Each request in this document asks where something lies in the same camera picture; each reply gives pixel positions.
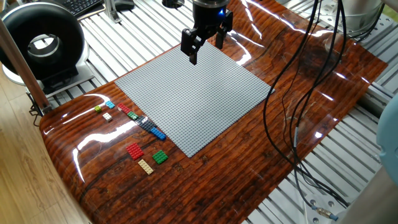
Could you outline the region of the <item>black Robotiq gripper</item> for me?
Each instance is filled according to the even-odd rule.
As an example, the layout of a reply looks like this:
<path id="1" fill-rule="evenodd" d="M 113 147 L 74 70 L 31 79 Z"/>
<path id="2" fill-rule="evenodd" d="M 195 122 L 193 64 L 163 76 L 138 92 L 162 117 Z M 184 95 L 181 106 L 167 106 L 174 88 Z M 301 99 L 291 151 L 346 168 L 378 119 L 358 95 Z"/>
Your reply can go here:
<path id="1" fill-rule="evenodd" d="M 217 33 L 215 46 L 222 49 L 224 38 L 233 28 L 233 12 L 226 11 L 226 6 L 209 8 L 193 5 L 193 18 L 193 28 L 182 31 L 180 49 L 189 56 L 190 63 L 196 65 L 198 50 L 205 42 L 199 36 L 214 36 Z"/>

